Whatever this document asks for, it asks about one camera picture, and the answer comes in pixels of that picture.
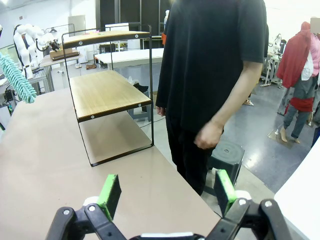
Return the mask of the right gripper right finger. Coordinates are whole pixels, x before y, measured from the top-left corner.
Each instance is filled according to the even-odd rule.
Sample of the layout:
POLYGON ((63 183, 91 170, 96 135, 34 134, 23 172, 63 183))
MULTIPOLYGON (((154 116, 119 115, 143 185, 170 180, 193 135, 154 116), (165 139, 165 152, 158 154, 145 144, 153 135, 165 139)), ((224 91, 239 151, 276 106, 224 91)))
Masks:
POLYGON ((213 190, 222 218, 205 240, 235 240, 240 229, 250 229, 256 240, 292 240, 278 203, 274 199, 254 202, 237 195, 226 170, 215 171, 213 190))

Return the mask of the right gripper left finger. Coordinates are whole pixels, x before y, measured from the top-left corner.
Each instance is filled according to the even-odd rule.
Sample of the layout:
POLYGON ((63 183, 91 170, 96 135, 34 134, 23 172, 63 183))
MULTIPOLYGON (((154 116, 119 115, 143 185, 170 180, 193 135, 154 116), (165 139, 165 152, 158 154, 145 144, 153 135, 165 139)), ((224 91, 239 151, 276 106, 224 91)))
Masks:
POLYGON ((63 206, 52 220, 45 240, 83 240, 96 234, 99 240, 127 240, 113 223, 122 190, 117 174, 109 174, 94 202, 78 210, 63 206))

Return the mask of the teal chenille duster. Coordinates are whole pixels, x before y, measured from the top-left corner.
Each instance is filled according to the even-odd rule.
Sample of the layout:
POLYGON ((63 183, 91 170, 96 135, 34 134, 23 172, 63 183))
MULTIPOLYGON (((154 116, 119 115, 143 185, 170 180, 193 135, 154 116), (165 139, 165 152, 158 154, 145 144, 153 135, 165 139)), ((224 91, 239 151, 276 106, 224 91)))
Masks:
POLYGON ((32 104, 37 97, 36 90, 22 74, 9 55, 0 52, 0 67, 14 91, 24 102, 32 104))

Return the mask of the person's left forearm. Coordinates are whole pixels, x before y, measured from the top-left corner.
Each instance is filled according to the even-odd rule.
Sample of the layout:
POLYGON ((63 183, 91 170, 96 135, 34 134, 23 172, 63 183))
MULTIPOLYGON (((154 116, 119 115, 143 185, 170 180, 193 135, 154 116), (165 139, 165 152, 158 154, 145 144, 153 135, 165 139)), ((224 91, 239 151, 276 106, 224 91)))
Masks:
POLYGON ((225 103, 211 119, 213 124, 222 128, 231 116, 240 109, 257 84, 261 76, 262 68, 262 63, 243 62, 243 69, 236 84, 232 88, 225 103))

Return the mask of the black metal wooden shelf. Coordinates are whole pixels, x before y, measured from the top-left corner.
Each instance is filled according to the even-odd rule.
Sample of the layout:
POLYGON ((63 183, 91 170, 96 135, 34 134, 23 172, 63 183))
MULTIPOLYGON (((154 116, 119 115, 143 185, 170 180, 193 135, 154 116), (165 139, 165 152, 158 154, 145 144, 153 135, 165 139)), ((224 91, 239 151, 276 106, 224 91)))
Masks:
POLYGON ((149 114, 150 133, 145 133, 129 114, 141 107, 153 111, 152 78, 145 92, 130 84, 113 67, 68 77, 67 80, 76 121, 91 167, 154 146, 154 114, 149 114))

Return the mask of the person's left hand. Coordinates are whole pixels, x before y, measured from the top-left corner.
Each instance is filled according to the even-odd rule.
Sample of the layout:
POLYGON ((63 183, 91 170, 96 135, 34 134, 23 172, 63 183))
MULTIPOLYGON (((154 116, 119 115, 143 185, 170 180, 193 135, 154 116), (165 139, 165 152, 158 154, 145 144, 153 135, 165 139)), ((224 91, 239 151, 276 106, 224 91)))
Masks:
POLYGON ((223 134, 224 126, 216 121, 207 122, 195 137, 194 143, 200 149, 216 147, 223 134))

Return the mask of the black plastic stool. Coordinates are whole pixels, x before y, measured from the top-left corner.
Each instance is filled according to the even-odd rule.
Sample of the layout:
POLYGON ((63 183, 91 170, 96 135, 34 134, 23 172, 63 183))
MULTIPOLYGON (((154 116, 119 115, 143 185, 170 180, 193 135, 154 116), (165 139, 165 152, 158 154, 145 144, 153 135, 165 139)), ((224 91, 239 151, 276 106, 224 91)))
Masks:
POLYGON ((226 170, 232 184, 237 183, 245 150, 238 144, 220 140, 208 160, 208 170, 226 170))

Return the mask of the brown floor plate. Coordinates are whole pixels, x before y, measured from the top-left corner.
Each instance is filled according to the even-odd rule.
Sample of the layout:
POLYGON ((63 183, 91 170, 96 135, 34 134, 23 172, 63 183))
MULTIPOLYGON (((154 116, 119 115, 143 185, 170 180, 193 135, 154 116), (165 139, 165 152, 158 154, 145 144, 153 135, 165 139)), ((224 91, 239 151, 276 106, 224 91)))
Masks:
POLYGON ((300 144, 300 140, 298 138, 294 138, 287 134, 286 130, 282 130, 283 126, 280 125, 278 128, 271 131, 267 137, 284 147, 291 149, 294 145, 300 144))

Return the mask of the white rectangular table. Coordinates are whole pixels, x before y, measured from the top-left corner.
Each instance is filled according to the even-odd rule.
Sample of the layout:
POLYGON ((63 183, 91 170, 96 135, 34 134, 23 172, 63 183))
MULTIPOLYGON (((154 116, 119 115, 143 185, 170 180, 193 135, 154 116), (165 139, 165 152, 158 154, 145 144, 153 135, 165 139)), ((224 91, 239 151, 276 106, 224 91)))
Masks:
POLYGON ((107 52, 94 55, 94 60, 108 70, 136 67, 140 65, 158 64, 162 62, 164 48, 138 49, 120 52, 107 52))
POLYGON ((274 199, 304 240, 320 240, 320 138, 274 199))

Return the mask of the person in black clothes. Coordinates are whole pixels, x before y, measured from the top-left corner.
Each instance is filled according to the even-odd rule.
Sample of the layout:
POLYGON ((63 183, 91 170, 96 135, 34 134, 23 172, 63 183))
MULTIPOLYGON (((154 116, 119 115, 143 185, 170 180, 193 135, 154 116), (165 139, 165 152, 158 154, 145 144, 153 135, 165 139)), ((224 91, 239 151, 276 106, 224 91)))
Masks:
POLYGON ((168 143, 178 173, 199 195, 213 148, 195 144, 223 106, 243 62, 264 62, 264 0, 173 0, 166 24, 156 106, 166 108, 168 143))

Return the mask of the grey controller box with lights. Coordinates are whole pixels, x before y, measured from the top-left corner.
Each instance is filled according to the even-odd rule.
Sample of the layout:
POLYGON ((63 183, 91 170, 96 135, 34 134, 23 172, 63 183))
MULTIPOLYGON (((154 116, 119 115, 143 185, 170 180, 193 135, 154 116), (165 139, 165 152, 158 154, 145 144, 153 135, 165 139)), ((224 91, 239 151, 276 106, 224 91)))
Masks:
POLYGON ((12 100, 12 101, 7 101, 6 102, 6 106, 8 108, 8 111, 9 111, 9 114, 12 115, 16 106, 17 106, 17 103, 16 101, 12 100))

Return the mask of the dark brown tray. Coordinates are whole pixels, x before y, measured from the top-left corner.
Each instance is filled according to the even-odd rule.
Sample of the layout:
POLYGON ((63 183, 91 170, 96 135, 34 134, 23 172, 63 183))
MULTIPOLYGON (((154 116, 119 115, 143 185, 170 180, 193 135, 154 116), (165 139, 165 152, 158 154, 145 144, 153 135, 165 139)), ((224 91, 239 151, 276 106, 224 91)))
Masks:
POLYGON ((50 53, 50 59, 52 61, 58 61, 58 60, 62 60, 62 59, 68 59, 68 58, 73 58, 73 57, 77 57, 80 55, 79 51, 75 51, 75 52, 70 52, 70 53, 66 53, 64 54, 63 52, 61 52, 58 55, 53 55, 52 53, 50 53))

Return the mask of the white height adjustable table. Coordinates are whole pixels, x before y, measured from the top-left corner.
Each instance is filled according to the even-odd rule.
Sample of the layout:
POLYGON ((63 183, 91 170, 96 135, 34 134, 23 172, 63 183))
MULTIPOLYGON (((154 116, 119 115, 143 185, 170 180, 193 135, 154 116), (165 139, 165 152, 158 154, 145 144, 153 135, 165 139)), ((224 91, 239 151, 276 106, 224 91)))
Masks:
POLYGON ((75 61, 81 58, 83 55, 80 53, 79 56, 76 57, 71 57, 71 58, 64 58, 62 60, 57 60, 57 61, 52 61, 49 55, 46 55, 43 57, 43 59, 39 62, 39 67, 40 68, 45 68, 47 66, 52 66, 55 64, 59 64, 60 68, 65 66, 65 61, 75 61))

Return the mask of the red clothed figure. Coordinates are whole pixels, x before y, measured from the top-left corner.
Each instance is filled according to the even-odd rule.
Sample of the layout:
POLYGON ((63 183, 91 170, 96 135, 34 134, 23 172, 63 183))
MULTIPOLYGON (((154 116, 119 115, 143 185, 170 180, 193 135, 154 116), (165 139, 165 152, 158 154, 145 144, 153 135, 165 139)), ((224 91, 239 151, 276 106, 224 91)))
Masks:
POLYGON ((320 38, 311 32, 310 23, 304 21, 300 31, 288 40, 276 76, 286 88, 280 104, 284 108, 283 123, 278 129, 280 138, 288 141, 286 130, 297 115, 291 137, 299 143, 320 83, 320 38))

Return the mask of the brown cardboard box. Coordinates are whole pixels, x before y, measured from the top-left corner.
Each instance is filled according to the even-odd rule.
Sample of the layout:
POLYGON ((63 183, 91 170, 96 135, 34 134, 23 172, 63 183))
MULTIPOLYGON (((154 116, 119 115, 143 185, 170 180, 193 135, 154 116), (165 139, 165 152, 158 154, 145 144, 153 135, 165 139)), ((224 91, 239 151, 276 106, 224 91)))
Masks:
POLYGON ((53 59, 63 57, 64 55, 71 54, 72 52, 73 52, 72 48, 67 48, 65 50, 63 48, 59 48, 57 51, 51 50, 49 52, 49 55, 50 55, 50 58, 53 60, 53 59))

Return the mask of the small distant white robot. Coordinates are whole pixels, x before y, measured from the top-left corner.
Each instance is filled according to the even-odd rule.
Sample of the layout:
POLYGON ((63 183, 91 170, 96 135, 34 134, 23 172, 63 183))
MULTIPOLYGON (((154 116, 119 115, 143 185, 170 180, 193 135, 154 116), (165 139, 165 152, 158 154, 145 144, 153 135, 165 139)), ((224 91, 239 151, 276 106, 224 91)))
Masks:
POLYGON ((282 35, 278 33, 268 42, 268 52, 272 54, 283 54, 287 41, 282 39, 282 35))

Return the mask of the white monitor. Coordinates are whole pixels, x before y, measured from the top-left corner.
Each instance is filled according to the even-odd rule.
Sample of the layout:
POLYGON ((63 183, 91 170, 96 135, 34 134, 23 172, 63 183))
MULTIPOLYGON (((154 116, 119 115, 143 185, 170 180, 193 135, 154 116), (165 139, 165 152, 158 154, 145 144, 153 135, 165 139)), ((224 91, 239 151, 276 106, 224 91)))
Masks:
POLYGON ((129 31, 128 22, 106 24, 104 27, 106 31, 129 31))

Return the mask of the grey panel board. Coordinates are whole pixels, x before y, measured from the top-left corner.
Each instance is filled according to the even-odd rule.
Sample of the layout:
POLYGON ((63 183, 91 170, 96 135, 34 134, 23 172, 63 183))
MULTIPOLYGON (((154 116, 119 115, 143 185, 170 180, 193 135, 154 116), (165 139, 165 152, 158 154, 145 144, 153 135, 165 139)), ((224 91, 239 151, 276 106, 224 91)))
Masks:
POLYGON ((85 15, 73 15, 68 17, 69 31, 80 31, 86 29, 85 15))

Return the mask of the white and orange figure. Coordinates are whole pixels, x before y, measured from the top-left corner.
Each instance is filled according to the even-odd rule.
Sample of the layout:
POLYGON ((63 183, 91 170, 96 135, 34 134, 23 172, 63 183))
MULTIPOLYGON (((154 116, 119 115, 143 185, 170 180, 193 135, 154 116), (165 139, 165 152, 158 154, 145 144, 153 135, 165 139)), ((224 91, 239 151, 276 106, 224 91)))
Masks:
POLYGON ((161 35, 161 39, 162 39, 162 44, 163 45, 166 44, 166 39, 167 39, 166 30, 167 30, 167 21, 168 21, 168 18, 169 18, 169 13, 170 13, 170 10, 167 9, 165 11, 165 17, 164 17, 164 22, 163 22, 163 33, 161 35))

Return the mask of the aluminium frame bench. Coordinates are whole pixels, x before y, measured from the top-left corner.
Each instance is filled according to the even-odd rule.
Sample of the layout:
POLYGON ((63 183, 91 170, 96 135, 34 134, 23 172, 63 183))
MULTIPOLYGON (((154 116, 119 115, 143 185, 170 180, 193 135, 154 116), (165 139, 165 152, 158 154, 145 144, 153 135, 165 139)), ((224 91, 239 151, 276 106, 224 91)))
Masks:
POLYGON ((45 66, 40 69, 33 75, 33 78, 29 79, 28 81, 34 87, 37 95, 42 94, 40 82, 43 83, 45 93, 53 92, 55 90, 50 66, 45 66))

